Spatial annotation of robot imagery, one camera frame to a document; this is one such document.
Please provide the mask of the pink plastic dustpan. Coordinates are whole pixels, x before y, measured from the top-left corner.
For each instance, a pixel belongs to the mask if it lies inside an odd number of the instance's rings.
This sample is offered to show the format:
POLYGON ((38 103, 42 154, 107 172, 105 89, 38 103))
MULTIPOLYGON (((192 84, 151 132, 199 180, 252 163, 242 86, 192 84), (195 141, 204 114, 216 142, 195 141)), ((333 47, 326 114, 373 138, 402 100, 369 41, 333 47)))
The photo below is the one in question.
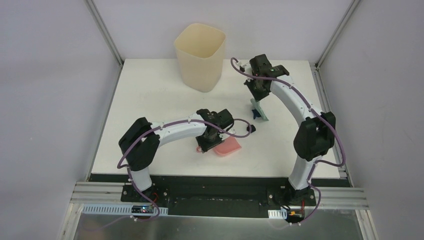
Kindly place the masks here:
POLYGON ((242 149, 242 146, 239 144, 236 138, 233 136, 230 136, 226 138, 223 141, 223 143, 213 147, 211 150, 218 157, 226 157, 241 149, 242 149))

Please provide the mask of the blue paper scrap front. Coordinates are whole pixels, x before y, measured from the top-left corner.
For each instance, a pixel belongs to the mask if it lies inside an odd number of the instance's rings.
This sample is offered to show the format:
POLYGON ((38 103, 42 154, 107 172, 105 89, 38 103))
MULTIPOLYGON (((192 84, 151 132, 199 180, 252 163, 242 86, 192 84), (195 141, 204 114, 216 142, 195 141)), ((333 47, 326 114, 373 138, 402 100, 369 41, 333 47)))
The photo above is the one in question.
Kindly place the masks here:
POLYGON ((254 120, 257 119, 257 118, 261 118, 262 117, 258 110, 252 109, 251 111, 252 111, 252 118, 254 120))

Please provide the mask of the green hand brush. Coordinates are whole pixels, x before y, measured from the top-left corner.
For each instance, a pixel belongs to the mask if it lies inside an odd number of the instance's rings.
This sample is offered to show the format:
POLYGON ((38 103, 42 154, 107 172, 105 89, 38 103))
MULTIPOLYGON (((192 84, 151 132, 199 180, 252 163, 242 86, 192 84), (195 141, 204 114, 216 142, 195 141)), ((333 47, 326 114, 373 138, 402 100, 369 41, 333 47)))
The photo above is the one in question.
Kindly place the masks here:
POLYGON ((255 100, 254 98, 250 99, 250 102, 253 106, 253 109, 258 110, 258 112, 261 114, 261 119, 263 121, 269 121, 268 117, 266 116, 265 112, 263 111, 263 109, 260 106, 260 101, 255 100))

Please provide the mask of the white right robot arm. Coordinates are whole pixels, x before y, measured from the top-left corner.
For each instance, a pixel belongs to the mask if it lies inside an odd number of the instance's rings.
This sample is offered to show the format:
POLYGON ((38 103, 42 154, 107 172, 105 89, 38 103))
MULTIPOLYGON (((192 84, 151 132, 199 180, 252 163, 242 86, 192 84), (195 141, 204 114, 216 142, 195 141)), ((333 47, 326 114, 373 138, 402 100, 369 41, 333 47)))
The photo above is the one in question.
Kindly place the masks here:
POLYGON ((298 124, 293 140, 297 157, 282 191, 283 199, 290 205, 296 205, 308 195, 308 177, 313 164, 335 144, 335 136, 330 128, 335 128, 336 117, 330 111, 315 110, 297 89, 289 71, 283 65, 273 66, 265 54, 257 55, 248 63, 240 65, 239 70, 249 75, 244 85, 253 96, 251 103, 254 118, 267 119, 260 107, 260 101, 273 94, 285 105, 298 124))

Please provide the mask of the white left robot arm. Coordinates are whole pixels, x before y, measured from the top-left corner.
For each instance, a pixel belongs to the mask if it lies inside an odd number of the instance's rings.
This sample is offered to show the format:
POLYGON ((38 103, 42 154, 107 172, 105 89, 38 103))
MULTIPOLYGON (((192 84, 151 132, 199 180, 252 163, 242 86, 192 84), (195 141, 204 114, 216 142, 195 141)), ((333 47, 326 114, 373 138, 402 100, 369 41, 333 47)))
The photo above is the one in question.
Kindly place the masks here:
POLYGON ((194 137, 200 151, 205 153, 225 141, 223 134, 234 123, 227 109, 220 112, 200 109, 174 122, 153 123, 145 117, 138 118, 118 141, 122 159, 127 161, 129 176, 135 183, 134 197, 143 203, 152 198, 149 165, 161 146, 194 137))

